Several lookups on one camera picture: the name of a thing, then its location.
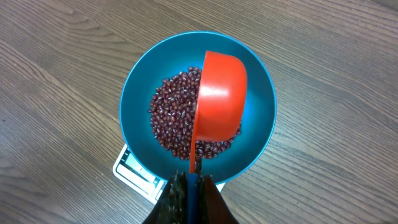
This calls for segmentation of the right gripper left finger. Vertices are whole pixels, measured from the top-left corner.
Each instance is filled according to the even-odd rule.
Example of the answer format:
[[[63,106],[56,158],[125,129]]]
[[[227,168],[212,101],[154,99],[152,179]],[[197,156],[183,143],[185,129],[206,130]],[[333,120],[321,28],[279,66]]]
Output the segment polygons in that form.
[[[143,224],[184,224],[187,206],[187,176],[176,171],[168,180],[155,207]]]

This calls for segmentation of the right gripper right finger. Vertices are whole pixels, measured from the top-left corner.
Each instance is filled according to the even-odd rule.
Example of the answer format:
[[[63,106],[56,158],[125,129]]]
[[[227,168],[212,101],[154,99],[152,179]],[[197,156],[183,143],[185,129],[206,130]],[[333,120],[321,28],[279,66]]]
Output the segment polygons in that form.
[[[198,210],[197,223],[200,224],[238,224],[239,222],[217,189],[210,175],[201,173],[201,160],[197,160]]]

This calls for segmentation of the red measuring scoop blue handle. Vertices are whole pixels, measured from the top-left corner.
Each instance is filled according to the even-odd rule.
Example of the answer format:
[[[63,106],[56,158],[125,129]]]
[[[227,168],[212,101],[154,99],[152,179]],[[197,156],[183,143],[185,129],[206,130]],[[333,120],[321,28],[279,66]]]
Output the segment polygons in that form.
[[[199,140],[225,141],[236,133],[243,116],[246,92],[247,75],[242,61],[232,55],[206,51],[190,146],[187,223],[197,222],[195,144]]]

